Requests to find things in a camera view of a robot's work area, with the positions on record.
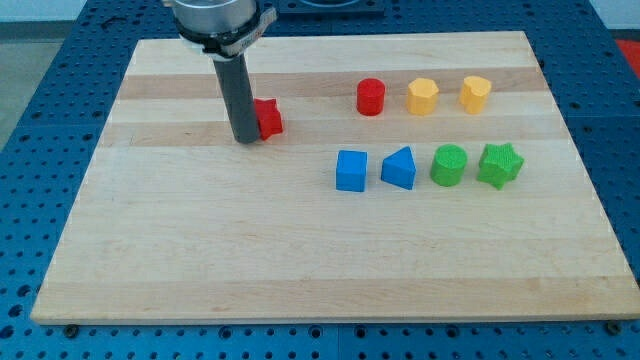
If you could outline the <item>gray cylindrical pusher rod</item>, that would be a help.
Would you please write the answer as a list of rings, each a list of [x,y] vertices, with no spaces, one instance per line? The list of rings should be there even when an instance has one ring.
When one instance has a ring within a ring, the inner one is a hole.
[[[260,129],[244,56],[213,64],[234,139],[241,144],[254,143]]]

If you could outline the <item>silver cylindrical robot end flange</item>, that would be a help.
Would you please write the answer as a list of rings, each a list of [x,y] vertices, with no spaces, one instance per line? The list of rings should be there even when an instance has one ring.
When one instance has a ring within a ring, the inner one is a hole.
[[[242,55],[277,20],[256,0],[163,0],[182,39],[213,58]]]

